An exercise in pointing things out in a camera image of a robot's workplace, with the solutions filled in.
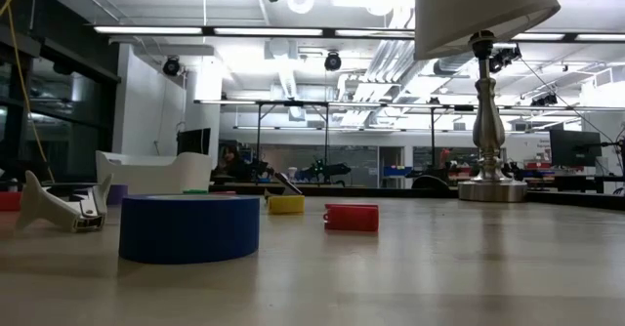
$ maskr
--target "blue cylinder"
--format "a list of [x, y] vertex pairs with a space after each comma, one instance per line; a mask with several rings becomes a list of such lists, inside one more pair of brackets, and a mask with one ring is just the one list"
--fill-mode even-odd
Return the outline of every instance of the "blue cylinder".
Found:
[[137, 195], [123, 199], [119, 256], [146, 264], [197, 264], [258, 250], [260, 199]]

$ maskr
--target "computer monitor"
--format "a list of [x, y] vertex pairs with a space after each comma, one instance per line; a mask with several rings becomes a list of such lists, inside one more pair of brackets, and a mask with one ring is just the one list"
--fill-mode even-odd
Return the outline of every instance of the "computer monitor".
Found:
[[549, 138], [552, 165], [595, 167], [602, 156], [599, 133], [552, 130]]
[[178, 154], [195, 152], [208, 155], [211, 140], [211, 129], [193, 130], [178, 134]]

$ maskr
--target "desk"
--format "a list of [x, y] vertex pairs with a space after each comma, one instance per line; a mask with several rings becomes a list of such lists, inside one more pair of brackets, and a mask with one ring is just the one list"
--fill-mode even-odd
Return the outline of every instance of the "desk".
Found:
[[[344, 188], [340, 184], [334, 183], [293, 183], [298, 188], [323, 187], [323, 188]], [[282, 183], [224, 183], [224, 185], [232, 186], [263, 186], [263, 187], [284, 187]]]
[[565, 190], [595, 190], [599, 194], [604, 194], [604, 183], [620, 183], [623, 182], [621, 176], [586, 176], [586, 175], [571, 175], [571, 176], [555, 176], [554, 187], [558, 191]]
[[[324, 204], [363, 201], [383, 210], [378, 234], [323, 229]], [[258, 254], [197, 265], [119, 260], [118, 208], [89, 234], [41, 221], [14, 236], [17, 215], [0, 213], [3, 325], [194, 325], [211, 317], [231, 326], [622, 326], [625, 318], [617, 279], [625, 235], [616, 233], [625, 216], [603, 210], [306, 198], [303, 216], [261, 210]]]

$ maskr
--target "red object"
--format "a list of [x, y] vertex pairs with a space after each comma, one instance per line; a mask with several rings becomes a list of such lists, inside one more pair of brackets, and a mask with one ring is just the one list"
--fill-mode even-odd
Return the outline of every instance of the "red object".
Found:
[[325, 229], [377, 232], [379, 210], [369, 204], [326, 204]]
[[0, 192], [0, 212], [20, 210], [21, 192]]
[[525, 164], [525, 170], [538, 170], [538, 169], [551, 169], [551, 162], [528, 162]]

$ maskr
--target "fluorescent light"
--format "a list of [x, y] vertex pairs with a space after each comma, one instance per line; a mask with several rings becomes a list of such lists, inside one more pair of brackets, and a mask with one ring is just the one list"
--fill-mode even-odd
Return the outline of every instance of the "fluorescent light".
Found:
[[414, 38], [414, 31], [408, 29], [337, 29], [336, 35], [353, 38]]
[[515, 49], [517, 47], [517, 43], [499, 42], [493, 44], [492, 47], [496, 49]]
[[315, 128], [315, 127], [280, 127], [280, 130], [287, 131], [320, 131], [323, 128]]
[[352, 132], [395, 132], [396, 129], [365, 129], [358, 127], [330, 127], [330, 131], [352, 131]]
[[207, 104], [219, 104], [219, 105], [253, 105], [256, 102], [253, 101], [198, 101], [199, 103], [207, 103]]
[[[258, 130], [258, 126], [234, 126], [234, 130]], [[275, 130], [275, 127], [261, 126], [261, 130]]]
[[567, 110], [566, 106], [529, 106], [529, 105], [496, 105], [497, 107], [509, 109], [509, 110]]
[[392, 104], [388, 104], [387, 107], [432, 108], [432, 105], [424, 104], [424, 103], [392, 103]]
[[380, 102], [330, 102], [330, 106], [354, 106], [354, 107], [380, 107]]
[[150, 27], [150, 26], [96, 26], [98, 33], [107, 34], [202, 34], [201, 27]]
[[563, 38], [564, 38], [564, 34], [560, 34], [560, 33], [521, 33], [515, 36], [513, 40], [557, 41], [557, 40], [562, 40]]
[[580, 34], [575, 40], [624, 41], [625, 34]]
[[249, 36], [321, 36], [322, 29], [316, 28], [247, 28], [247, 27], [219, 27], [215, 28], [217, 35], [249, 35]]

